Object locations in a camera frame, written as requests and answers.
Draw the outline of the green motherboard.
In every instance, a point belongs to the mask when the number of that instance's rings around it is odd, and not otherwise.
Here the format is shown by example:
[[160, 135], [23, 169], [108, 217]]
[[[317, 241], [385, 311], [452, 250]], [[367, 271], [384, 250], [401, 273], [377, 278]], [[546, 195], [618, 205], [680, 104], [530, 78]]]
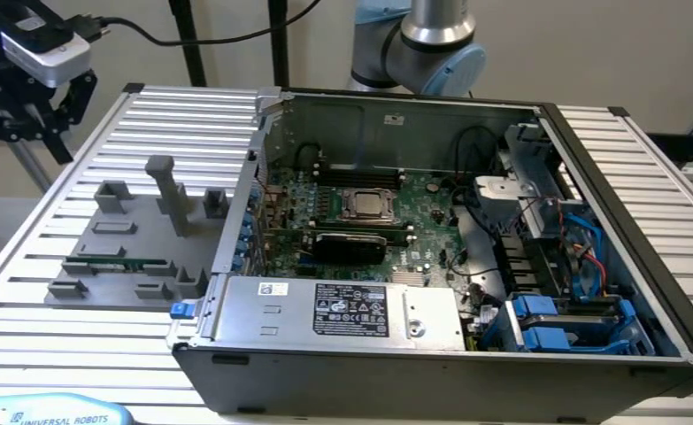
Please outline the green motherboard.
[[[264, 204], [259, 213], [261, 242], [249, 253], [245, 269], [252, 275], [360, 282], [391, 282], [393, 272], [421, 272], [427, 286], [460, 281], [462, 225], [470, 223], [462, 205], [464, 189], [452, 175], [428, 170], [373, 168], [365, 171], [399, 170], [405, 174], [400, 189], [389, 189], [396, 198], [393, 223], [341, 221], [341, 191], [316, 183], [312, 172], [333, 169], [315, 166], [276, 167], [264, 183]], [[377, 265], [328, 265], [312, 254], [320, 233], [383, 236], [387, 255]]]

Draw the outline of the black graphics card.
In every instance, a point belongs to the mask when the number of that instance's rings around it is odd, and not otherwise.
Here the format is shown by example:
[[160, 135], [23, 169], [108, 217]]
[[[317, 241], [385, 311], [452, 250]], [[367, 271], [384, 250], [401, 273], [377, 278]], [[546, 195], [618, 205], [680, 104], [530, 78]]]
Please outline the black graphics card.
[[387, 239], [375, 235], [320, 233], [312, 243], [316, 261], [328, 265], [377, 265], [387, 249]]

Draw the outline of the teal Universal Robots joint cap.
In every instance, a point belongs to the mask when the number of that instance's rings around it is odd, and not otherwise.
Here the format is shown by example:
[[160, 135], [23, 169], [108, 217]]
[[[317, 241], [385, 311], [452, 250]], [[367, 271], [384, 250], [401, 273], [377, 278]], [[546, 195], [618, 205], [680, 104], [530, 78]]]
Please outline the teal Universal Robots joint cap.
[[0, 425], [137, 425], [129, 410], [72, 393], [0, 396]]

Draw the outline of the aluminium frame post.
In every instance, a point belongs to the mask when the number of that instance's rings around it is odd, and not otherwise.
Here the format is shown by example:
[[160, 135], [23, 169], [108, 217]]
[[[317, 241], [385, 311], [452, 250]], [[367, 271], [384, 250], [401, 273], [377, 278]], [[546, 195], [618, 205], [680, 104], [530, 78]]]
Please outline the aluminium frame post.
[[37, 186], [41, 193], [45, 193], [51, 187], [52, 181], [47, 175], [47, 170], [43, 167], [32, 149], [24, 142], [13, 142], [8, 144], [21, 167], [24, 168], [33, 184]]

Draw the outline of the grey metal drive cage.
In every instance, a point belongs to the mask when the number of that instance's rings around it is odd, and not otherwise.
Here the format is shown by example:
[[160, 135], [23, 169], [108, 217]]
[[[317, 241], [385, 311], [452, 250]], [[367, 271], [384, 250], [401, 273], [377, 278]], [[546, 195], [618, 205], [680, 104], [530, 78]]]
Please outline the grey metal drive cage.
[[569, 200], [548, 161], [557, 157], [548, 134], [537, 124], [508, 127], [498, 143], [490, 175], [474, 179], [482, 218], [502, 234], [556, 238], [558, 214], [580, 212], [584, 203]]

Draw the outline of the silver chipset heatsink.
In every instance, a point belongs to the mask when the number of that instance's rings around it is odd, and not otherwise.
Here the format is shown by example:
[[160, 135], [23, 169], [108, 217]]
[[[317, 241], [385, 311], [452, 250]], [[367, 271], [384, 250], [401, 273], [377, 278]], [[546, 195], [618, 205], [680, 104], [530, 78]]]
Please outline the silver chipset heatsink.
[[427, 275], [421, 272], [397, 271], [389, 276], [392, 283], [404, 284], [412, 287], [427, 286]]

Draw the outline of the black RAM slot bank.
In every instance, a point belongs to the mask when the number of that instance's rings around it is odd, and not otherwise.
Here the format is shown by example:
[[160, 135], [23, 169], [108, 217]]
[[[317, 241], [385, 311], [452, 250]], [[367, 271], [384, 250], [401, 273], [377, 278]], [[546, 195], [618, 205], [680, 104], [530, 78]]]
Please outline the black RAM slot bank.
[[312, 172], [316, 183], [325, 187], [400, 189], [405, 174], [399, 170], [320, 169]]

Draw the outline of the blue disk bay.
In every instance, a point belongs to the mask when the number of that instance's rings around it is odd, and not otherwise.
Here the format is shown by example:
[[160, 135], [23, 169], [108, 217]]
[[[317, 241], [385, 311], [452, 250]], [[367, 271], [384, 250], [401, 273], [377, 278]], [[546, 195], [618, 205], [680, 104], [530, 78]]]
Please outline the blue disk bay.
[[516, 294], [485, 321], [476, 347], [496, 352], [654, 356], [632, 303]]

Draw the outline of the silver power supply unit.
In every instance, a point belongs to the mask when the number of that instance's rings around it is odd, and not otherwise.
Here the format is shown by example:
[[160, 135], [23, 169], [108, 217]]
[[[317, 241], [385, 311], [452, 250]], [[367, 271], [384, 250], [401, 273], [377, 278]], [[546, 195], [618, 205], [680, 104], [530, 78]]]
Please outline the silver power supply unit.
[[311, 352], [461, 352], [448, 288], [235, 276], [209, 333], [223, 348]]

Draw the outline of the CPU socket with CPU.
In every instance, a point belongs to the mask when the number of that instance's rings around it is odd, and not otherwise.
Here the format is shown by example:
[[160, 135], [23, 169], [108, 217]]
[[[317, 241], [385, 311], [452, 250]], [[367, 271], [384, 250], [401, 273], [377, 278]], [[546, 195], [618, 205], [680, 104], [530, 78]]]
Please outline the CPU socket with CPU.
[[395, 193], [383, 188], [347, 188], [341, 191], [341, 206], [337, 218], [341, 221], [393, 223]]

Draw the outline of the grey parts rack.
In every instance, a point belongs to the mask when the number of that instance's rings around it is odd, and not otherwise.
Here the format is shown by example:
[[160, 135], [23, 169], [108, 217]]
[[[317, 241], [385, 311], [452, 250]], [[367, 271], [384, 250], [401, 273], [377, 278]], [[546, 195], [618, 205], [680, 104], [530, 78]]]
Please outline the grey parts rack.
[[68, 256], [165, 259], [140, 273], [61, 271], [47, 285], [44, 302], [56, 308], [167, 312], [208, 289], [229, 199], [223, 188], [188, 195], [173, 178], [171, 156], [153, 155], [145, 173], [157, 194], [139, 195], [124, 181], [105, 180], [95, 192], [97, 209]]

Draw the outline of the green RAM stick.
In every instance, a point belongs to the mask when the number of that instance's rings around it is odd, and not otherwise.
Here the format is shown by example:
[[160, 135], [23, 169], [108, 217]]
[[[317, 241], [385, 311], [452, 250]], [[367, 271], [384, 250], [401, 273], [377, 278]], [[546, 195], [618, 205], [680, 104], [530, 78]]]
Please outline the green RAM stick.
[[131, 259], [123, 257], [68, 256], [61, 267], [69, 273], [95, 274], [104, 272], [140, 273], [147, 267], [167, 266], [165, 259]]

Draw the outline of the black open PC case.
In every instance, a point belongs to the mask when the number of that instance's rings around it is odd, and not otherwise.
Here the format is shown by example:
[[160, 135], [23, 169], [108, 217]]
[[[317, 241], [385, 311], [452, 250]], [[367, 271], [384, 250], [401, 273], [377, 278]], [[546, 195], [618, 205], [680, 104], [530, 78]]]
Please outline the black open PC case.
[[[496, 352], [476, 347], [505, 294], [474, 179], [490, 175], [509, 126], [537, 124], [564, 197], [561, 296], [634, 306], [654, 356]], [[243, 163], [196, 317], [172, 320], [168, 346], [217, 413], [598, 423], [656, 397], [693, 394], [693, 186], [628, 113], [614, 107], [271, 88], [256, 98]], [[252, 275], [264, 183], [276, 167], [443, 172], [464, 189], [456, 298], [461, 352], [311, 352], [223, 348], [209, 338], [227, 281]]]

